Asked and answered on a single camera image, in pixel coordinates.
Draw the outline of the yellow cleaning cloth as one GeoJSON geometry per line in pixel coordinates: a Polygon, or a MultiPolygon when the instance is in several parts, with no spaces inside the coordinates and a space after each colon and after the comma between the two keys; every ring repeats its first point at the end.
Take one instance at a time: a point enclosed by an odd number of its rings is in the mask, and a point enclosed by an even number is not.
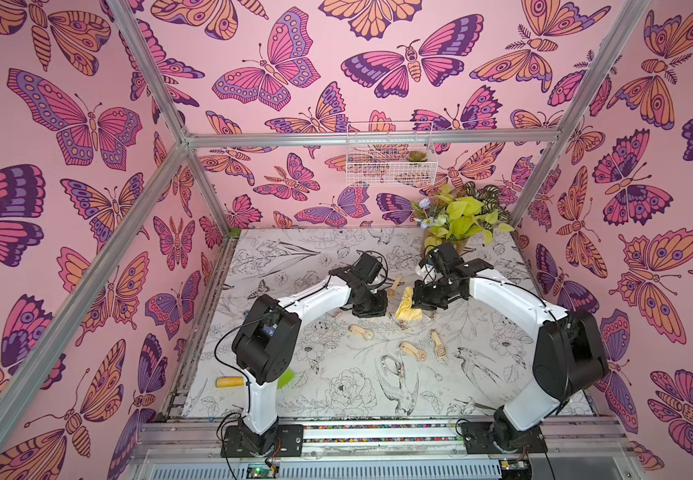
{"type": "Polygon", "coordinates": [[[396,311],[395,318],[400,322],[419,322],[424,319],[424,313],[421,308],[414,306],[415,290],[412,286],[406,287],[396,311]]]}

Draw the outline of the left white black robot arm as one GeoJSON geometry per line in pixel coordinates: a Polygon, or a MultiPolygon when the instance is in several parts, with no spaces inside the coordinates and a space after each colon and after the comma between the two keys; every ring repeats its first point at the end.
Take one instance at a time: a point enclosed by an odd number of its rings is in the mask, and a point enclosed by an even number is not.
{"type": "Polygon", "coordinates": [[[301,292],[283,298],[264,294],[254,300],[232,340],[234,370],[244,377],[248,389],[248,401],[238,420],[240,444],[248,453],[274,453],[282,443],[276,410],[278,380],[294,358],[302,328],[340,309],[358,318],[385,316],[388,294],[378,277],[387,273],[382,257],[367,251],[301,292]]]}

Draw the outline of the square silver face watch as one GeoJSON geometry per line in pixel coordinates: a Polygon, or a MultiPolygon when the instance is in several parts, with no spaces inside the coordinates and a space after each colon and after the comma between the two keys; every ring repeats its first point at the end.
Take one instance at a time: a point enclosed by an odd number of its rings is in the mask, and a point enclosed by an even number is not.
{"type": "Polygon", "coordinates": [[[384,368],[388,374],[395,376],[398,379],[405,377],[405,368],[403,362],[397,358],[394,358],[394,356],[383,355],[381,358],[381,364],[382,368],[384,368]]]}

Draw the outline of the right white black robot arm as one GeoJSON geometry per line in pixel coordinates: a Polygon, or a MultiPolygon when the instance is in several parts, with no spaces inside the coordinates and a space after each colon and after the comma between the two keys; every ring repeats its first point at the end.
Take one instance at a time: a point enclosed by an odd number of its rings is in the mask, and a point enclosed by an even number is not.
{"type": "Polygon", "coordinates": [[[489,430],[494,448],[505,453],[525,449],[547,417],[610,373],[600,327],[591,312],[550,303],[508,280],[489,262],[462,258],[450,242],[427,247],[417,274],[415,309],[436,311],[474,299],[497,310],[535,342],[533,378],[494,413],[489,430]]]}

